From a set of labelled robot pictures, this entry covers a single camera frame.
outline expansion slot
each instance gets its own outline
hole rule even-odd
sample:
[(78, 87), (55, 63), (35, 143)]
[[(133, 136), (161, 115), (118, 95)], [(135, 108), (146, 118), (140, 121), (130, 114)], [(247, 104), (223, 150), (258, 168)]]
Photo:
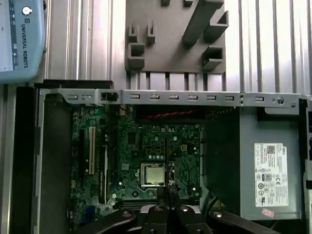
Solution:
[(89, 127), (89, 140), (90, 140), (89, 175), (94, 175), (95, 160), (96, 160), (96, 128), (95, 127)]
[(108, 166), (108, 146), (103, 145), (103, 152), (100, 155), (100, 165), (99, 165), (99, 203), (106, 204), (107, 203), (107, 166)]

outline screw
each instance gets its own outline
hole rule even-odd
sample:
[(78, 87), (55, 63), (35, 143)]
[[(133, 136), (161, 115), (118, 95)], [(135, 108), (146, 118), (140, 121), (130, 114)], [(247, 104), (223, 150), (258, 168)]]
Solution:
[(213, 216), (216, 216), (217, 218), (221, 218), (223, 215), (220, 212), (213, 212)]
[(26, 6), (21, 10), (21, 12), (23, 15), (28, 16), (33, 12), (33, 10), (29, 6)]
[(187, 212), (189, 209), (186, 206), (181, 206), (180, 210)]
[(283, 105), (284, 104), (284, 99), (282, 98), (282, 97), (279, 97), (278, 99), (277, 99), (277, 104), (278, 105)]
[(123, 217), (130, 217), (130, 216), (131, 216), (131, 214), (125, 211), (125, 212), (123, 213), (123, 215), (122, 215), (122, 216), (123, 216)]

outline power supply label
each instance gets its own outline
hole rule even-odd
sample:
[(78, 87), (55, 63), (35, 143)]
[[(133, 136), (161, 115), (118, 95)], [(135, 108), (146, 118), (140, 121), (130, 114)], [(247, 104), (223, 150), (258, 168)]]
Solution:
[(255, 206), (288, 206), (287, 148), (254, 144)]

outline metal bracket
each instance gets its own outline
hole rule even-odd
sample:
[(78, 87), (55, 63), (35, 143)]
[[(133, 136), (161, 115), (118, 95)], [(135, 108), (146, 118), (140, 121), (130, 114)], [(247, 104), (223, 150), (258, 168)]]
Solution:
[[(42, 89), (45, 94), (62, 94), (70, 104), (105, 105), (197, 105), (229, 107), (265, 107), (268, 114), (297, 115), (297, 94), (228, 93), (109, 89)], [(102, 93), (112, 93), (114, 100), (102, 99)]]

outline black cable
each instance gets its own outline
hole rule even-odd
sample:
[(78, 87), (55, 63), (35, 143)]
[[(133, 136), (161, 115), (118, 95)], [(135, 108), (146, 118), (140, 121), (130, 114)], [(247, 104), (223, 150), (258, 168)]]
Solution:
[(215, 203), (218, 201), (218, 198), (215, 196), (207, 205), (205, 210), (205, 217), (207, 217), (208, 212), (211, 210), (211, 208), (215, 205)]

